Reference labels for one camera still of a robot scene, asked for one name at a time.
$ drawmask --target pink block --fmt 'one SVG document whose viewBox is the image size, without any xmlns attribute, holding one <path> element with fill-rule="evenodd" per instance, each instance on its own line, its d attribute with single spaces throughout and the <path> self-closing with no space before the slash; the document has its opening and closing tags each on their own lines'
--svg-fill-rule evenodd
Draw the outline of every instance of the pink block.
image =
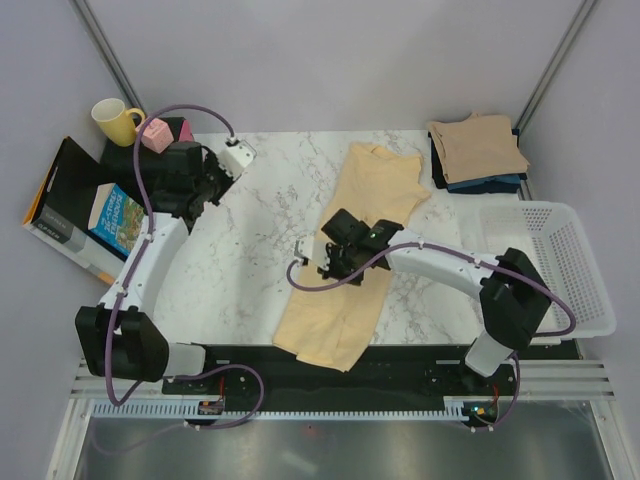
<svg viewBox="0 0 640 480">
<path fill-rule="evenodd" d="M 162 153 L 172 143 L 173 135 L 169 125 L 159 118 L 151 120 L 151 123 L 144 129 L 142 134 L 142 144 L 156 153 Z"/>
<path fill-rule="evenodd" d="M 182 122 L 182 128 L 180 129 L 179 142 L 193 142 L 193 133 L 191 133 L 191 125 L 185 120 Z"/>
</svg>

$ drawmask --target grey floor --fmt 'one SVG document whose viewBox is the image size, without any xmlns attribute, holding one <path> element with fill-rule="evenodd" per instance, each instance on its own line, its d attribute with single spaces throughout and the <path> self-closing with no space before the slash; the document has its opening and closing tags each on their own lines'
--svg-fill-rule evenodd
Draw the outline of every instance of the grey floor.
<svg viewBox="0 0 640 480">
<path fill-rule="evenodd" d="M 108 449 L 175 423 L 92 422 Z M 90 480 L 612 478 L 588 406 L 524 402 L 493 433 L 435 422 L 262 420 L 217 432 L 174 430 L 115 457 L 85 445 L 81 464 L 77 478 Z"/>
</svg>

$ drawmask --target plastic basket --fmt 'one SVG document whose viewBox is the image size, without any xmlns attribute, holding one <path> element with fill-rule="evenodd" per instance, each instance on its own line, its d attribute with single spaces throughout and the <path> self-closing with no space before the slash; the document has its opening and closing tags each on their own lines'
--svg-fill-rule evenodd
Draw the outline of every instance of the plastic basket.
<svg viewBox="0 0 640 480">
<path fill-rule="evenodd" d="M 549 289 L 571 307 L 577 317 L 573 333 L 564 338 L 609 335 L 616 318 L 589 241 L 576 212 L 562 203 L 513 202 L 478 208 L 473 234 L 465 248 L 503 254 L 513 247 L 525 252 Z M 559 330 L 569 319 L 553 304 L 539 331 Z"/>
</svg>

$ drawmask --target beige garment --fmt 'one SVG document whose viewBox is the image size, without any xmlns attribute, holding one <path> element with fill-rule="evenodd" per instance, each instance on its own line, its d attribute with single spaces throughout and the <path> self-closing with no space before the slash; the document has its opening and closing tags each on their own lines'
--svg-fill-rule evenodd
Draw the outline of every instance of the beige garment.
<svg viewBox="0 0 640 480">
<path fill-rule="evenodd" d="M 529 162 L 522 156 L 505 115 L 473 114 L 456 123 L 429 122 L 447 183 L 507 173 L 524 173 Z"/>
<path fill-rule="evenodd" d="M 413 208 L 431 196 L 418 184 L 421 168 L 419 154 L 402 157 L 380 146 L 352 144 L 321 225 L 340 208 L 369 226 L 380 219 L 406 225 Z M 320 231 L 316 239 L 329 240 Z M 302 362 L 349 370 L 371 341 L 391 275 L 374 268 L 367 270 L 359 287 L 344 285 L 316 293 L 294 290 L 273 344 L 295 353 Z M 336 280 L 322 280 L 316 267 L 309 265 L 297 281 L 318 286 Z"/>
</svg>

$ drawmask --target mug handle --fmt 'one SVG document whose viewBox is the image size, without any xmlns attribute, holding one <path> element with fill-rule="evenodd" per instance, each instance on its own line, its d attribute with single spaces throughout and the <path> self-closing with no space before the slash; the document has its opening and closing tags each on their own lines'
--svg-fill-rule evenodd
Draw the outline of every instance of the mug handle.
<svg viewBox="0 0 640 480">
<path fill-rule="evenodd" d="M 144 112 L 139 108 L 130 108 L 129 110 L 126 110 L 124 113 L 129 116 L 138 115 L 140 117 L 140 123 L 144 122 L 147 118 Z"/>
</svg>

